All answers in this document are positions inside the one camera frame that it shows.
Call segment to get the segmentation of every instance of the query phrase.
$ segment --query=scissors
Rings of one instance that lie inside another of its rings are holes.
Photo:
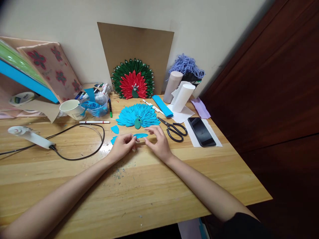
[[[184,141],[184,137],[183,136],[186,136],[188,133],[187,133],[187,130],[185,129],[184,126],[182,126],[181,124],[178,124],[178,123],[173,123],[173,124],[170,124],[170,123],[167,123],[165,120],[161,119],[160,117],[157,117],[160,121],[162,121],[166,126],[167,126],[167,133],[169,135],[169,137],[174,140],[175,142],[183,142]],[[182,127],[184,130],[185,130],[185,133],[182,133],[181,131],[179,131],[175,125],[177,126],[180,126]],[[175,139],[173,138],[173,136],[171,136],[170,132],[169,131],[172,131],[173,133],[177,134],[181,139]]]

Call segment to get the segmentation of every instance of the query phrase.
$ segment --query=black cable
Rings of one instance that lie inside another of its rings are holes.
[[[55,137],[55,136],[57,136],[57,135],[59,135],[59,134],[62,134],[62,133],[64,133],[64,132],[66,132],[66,131],[68,131],[68,130],[70,130],[70,129],[72,129],[72,128],[76,127],[76,126],[82,125],[82,124],[83,124],[83,125],[94,125],[94,126],[99,126],[99,127],[101,127],[101,128],[103,129],[102,142],[101,142],[101,144],[100,144],[99,148],[98,148],[96,151],[94,151],[94,152],[93,152],[93,153],[91,153],[90,155],[88,155],[88,156],[84,156],[84,157],[82,157],[82,158],[77,158],[77,159],[67,159],[67,158],[63,157],[62,155],[60,155],[60,154],[58,153],[58,151],[56,150],[56,148],[55,148],[55,146],[54,146],[54,145],[51,145],[49,148],[50,148],[50,149],[52,149],[52,150],[54,150],[54,151],[57,153],[57,155],[58,155],[58,156],[60,156],[62,159],[69,160],[69,161],[72,161],[72,160],[76,161],[76,160],[86,159],[86,158],[91,157],[91,156],[93,156],[94,154],[96,154],[96,153],[100,150],[100,148],[102,147],[103,142],[104,142],[104,138],[105,138],[105,131],[104,131],[104,128],[103,128],[101,125],[98,125],[98,124],[91,124],[91,123],[81,123],[81,124],[75,124],[75,125],[71,126],[70,128],[67,128],[67,129],[65,129],[65,130],[61,131],[60,133],[57,133],[57,134],[54,134],[54,135],[51,135],[51,136],[47,137],[46,139],[53,138],[53,137]],[[16,149],[16,150],[12,150],[12,151],[8,151],[8,152],[0,153],[0,155],[8,154],[8,153],[13,153],[13,152],[18,152],[18,151],[22,151],[22,150],[25,150],[25,149],[31,148],[31,147],[33,147],[33,146],[35,146],[35,145],[36,145],[36,144],[33,144],[33,145],[30,145],[30,146],[28,146],[28,147],[24,147],[24,148],[21,148],[21,149]]]

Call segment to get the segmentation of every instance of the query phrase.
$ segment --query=smartphone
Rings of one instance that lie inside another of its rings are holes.
[[[188,118],[188,122],[192,127],[200,146],[212,147],[216,145],[216,142],[213,140],[201,118],[190,117]]]

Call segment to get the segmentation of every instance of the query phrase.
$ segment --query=human hand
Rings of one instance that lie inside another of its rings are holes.
[[[157,143],[152,144],[146,137],[144,137],[145,144],[151,148],[151,150],[155,153],[157,157],[160,158],[164,163],[167,163],[173,155],[170,150],[168,140],[159,125],[153,125],[150,127],[146,127],[146,130],[149,131],[150,134],[155,134],[157,138]]]
[[[117,136],[114,145],[108,156],[115,162],[123,158],[130,150],[135,149],[135,142],[140,140],[133,136],[133,134],[122,134]]]

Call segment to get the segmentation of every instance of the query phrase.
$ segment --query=pink paper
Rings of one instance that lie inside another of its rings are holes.
[[[200,100],[200,98],[198,97],[197,99],[191,99],[190,100],[193,105],[195,106],[199,116],[202,119],[209,119],[210,118],[210,114],[206,109],[206,106],[204,105],[204,103]]]

